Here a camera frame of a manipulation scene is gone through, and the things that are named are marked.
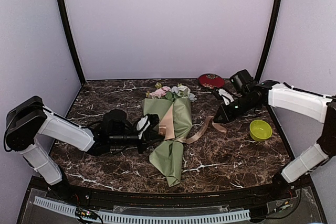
green wrapping paper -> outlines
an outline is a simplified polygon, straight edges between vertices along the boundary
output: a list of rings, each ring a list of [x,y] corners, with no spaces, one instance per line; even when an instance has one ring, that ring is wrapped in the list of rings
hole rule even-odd
[[[160,120],[171,106],[173,106],[175,138],[187,137],[193,126],[189,99],[179,98],[174,102],[166,99],[144,99],[142,101],[143,114],[157,114]],[[172,140],[163,141],[150,155],[150,162],[166,176],[170,187],[181,182],[182,156],[183,144]]]
[[[142,100],[143,115],[157,114],[160,120],[164,117],[170,106],[173,105],[173,121],[175,137],[187,137],[192,126],[191,104],[187,98],[178,98],[174,102],[166,99]]]
[[[149,156],[149,161],[167,179],[168,186],[181,182],[183,144],[177,141],[163,141]]]
[[[176,99],[173,106],[175,137],[187,137],[193,126],[190,100],[186,98]]]

lavender wall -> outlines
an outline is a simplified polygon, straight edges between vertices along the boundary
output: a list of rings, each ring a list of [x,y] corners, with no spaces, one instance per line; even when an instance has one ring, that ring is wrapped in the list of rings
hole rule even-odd
[[[7,112],[39,95],[65,114],[80,88],[56,0],[0,0],[0,132]],[[51,140],[44,138],[44,147]],[[0,147],[0,223],[16,223],[33,170]]]
[[[335,67],[336,0],[282,0],[263,80],[335,94]],[[321,134],[313,119],[280,109],[276,114],[296,155]],[[336,159],[312,174],[329,223],[336,223],[335,174]]]
[[[66,0],[87,79],[254,73],[273,0]]]

black frame edge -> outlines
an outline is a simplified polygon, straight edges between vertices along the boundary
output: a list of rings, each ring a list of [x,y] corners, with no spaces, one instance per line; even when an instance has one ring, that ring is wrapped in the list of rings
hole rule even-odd
[[[62,20],[62,24],[63,24],[64,33],[65,33],[65,36],[67,38],[68,47],[69,47],[70,54],[71,54],[71,57],[72,57],[72,61],[74,62],[73,64],[75,65],[75,69],[76,69],[79,81],[83,85],[86,80],[85,80],[85,76],[84,76],[82,67],[80,65],[80,61],[79,61],[78,54],[77,54],[76,47],[75,47],[75,43],[74,43],[74,38],[72,37],[65,2],[64,2],[64,0],[57,0],[57,3],[58,3],[59,13],[61,15],[61,20]]]
[[[21,224],[22,223],[23,214],[25,213],[27,202],[28,202],[28,198],[29,198],[29,195],[30,195],[30,183],[32,182],[31,179],[30,179],[28,188],[26,190],[25,196],[24,196],[24,198],[22,200],[22,204],[21,204],[21,207],[20,207],[19,215],[17,216],[16,224]]]
[[[280,10],[280,3],[281,3],[281,0],[274,0],[273,2],[273,8],[272,8],[272,13],[271,13],[271,18],[269,21],[265,44],[264,44],[263,52],[261,53],[258,69],[257,69],[256,76],[255,76],[255,80],[257,80],[258,82],[260,81],[261,76],[263,75],[269,49],[271,47],[271,43],[273,40],[273,35],[274,35],[274,31],[275,31],[275,27],[276,27],[278,15],[279,15],[279,10]]]
[[[270,115],[270,117],[271,117],[274,125],[275,125],[275,128],[277,129],[277,131],[279,133],[279,136],[282,139],[282,142],[284,143],[284,146],[286,148],[288,156],[290,157],[291,160],[294,160],[295,156],[294,156],[293,150],[291,149],[291,147],[289,145],[289,142],[288,142],[288,139],[287,139],[287,137],[285,135],[285,132],[282,129],[282,126],[281,126],[280,122],[278,121],[278,118],[275,115],[273,108],[270,105],[266,105],[266,108],[267,108],[267,111],[268,111],[268,113],[269,113],[269,115]]]
[[[316,192],[316,188],[314,186],[314,183],[311,180],[310,175],[304,176],[302,179],[303,179],[302,182],[298,182],[298,181],[294,182],[295,186],[302,186],[302,187],[310,186],[311,187],[312,192],[313,192],[313,196],[314,196],[315,201],[317,203],[317,207],[318,207],[318,210],[319,210],[319,214],[320,214],[322,223],[327,224],[327,219],[325,217],[324,210],[322,208],[319,196],[318,196],[318,194]],[[257,187],[252,187],[252,188],[244,188],[244,189],[231,190],[231,191],[221,191],[219,193],[220,194],[224,194],[223,195],[224,197],[222,197],[221,199],[218,199],[218,200],[211,200],[211,201],[205,203],[204,206],[218,206],[218,205],[223,205],[223,204],[226,205],[226,204],[230,203],[232,200],[233,201],[238,200],[238,201],[240,201],[240,203],[242,203],[242,201],[239,200],[239,199],[244,198],[246,194],[251,193],[251,191],[253,191],[254,193],[255,192],[261,193],[264,189],[266,189],[266,188],[269,189],[270,186],[271,186],[271,184],[257,186]],[[48,191],[48,184],[42,178],[39,178],[39,177],[36,177],[36,176],[32,176],[31,179],[30,179],[30,183],[28,185],[27,191],[26,191],[25,198],[24,198],[23,203],[21,205],[20,214],[19,214],[18,219],[17,219],[17,224],[20,224],[21,223],[20,221],[22,221],[24,210],[25,210],[25,207],[26,207],[26,204],[27,204],[27,201],[28,201],[28,197],[29,197],[29,194],[30,194],[30,191],[31,191],[32,188],[39,189],[39,190],[44,190],[46,192],[46,194],[47,194],[46,195],[47,197],[55,198],[53,196],[53,194],[51,194]],[[88,193],[87,192],[87,188],[85,188],[85,187],[74,186],[74,188],[84,190],[85,194]],[[235,199],[230,199],[230,200],[227,199],[227,200],[225,200],[225,198],[226,198],[225,196],[226,195],[231,195],[231,194],[237,195],[236,193],[240,194],[240,196],[235,197]],[[118,200],[116,201],[115,197],[116,196],[118,197],[118,195],[124,195],[123,193],[118,193],[118,192],[115,192],[115,191],[107,191],[107,190],[99,190],[99,189],[89,188],[89,194],[91,195],[91,199],[89,201],[88,207],[91,208],[91,209],[94,209],[94,210],[98,210],[99,208],[101,208],[101,204],[104,204],[105,209],[109,209],[109,208],[112,209],[114,205],[118,205],[118,206],[126,206],[126,205],[128,206],[129,205],[129,204],[125,204],[125,202],[120,202]],[[131,195],[134,195],[134,194],[133,193],[126,193],[124,196],[130,197]],[[254,201],[252,204],[251,203],[248,203],[248,204],[243,203],[244,209],[258,208],[260,206],[263,206],[269,200],[270,199],[261,199],[260,202],[255,202]],[[141,205],[144,204],[143,200],[140,200],[140,201],[141,202],[139,202],[139,203]]]
[[[84,86],[84,84],[82,84],[82,85],[80,86],[80,88],[79,88],[79,90],[78,90],[78,92],[77,92],[75,98],[73,99],[73,101],[72,101],[72,103],[71,103],[71,105],[70,105],[70,107],[69,107],[69,109],[68,109],[68,111],[67,111],[67,113],[66,113],[66,115],[65,115],[65,118],[68,118],[68,115],[69,115],[69,113],[70,113],[70,111],[71,111],[71,109],[72,109],[72,107],[73,107],[75,101],[77,100],[77,97],[78,97],[79,93],[82,91],[83,86]],[[54,139],[53,144],[51,145],[50,150],[49,150],[49,152],[48,152],[48,155],[49,155],[49,156],[50,156],[50,153],[51,153],[52,148],[54,148],[54,146],[55,146],[55,140],[56,140],[56,139]]]

yellow-green bowl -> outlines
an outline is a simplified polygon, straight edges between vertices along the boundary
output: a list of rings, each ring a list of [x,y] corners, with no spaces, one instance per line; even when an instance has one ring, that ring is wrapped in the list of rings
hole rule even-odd
[[[263,120],[250,123],[250,136],[254,141],[263,142],[272,136],[272,127]]]

green leaf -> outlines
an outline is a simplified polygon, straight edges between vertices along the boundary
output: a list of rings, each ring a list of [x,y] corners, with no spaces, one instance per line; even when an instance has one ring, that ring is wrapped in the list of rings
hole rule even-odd
[[[183,96],[184,97],[188,97],[188,89],[186,89],[186,90],[183,91]]]
[[[165,97],[167,100],[171,100],[172,98],[174,98],[173,93],[170,92],[170,91],[168,91],[164,97]]]

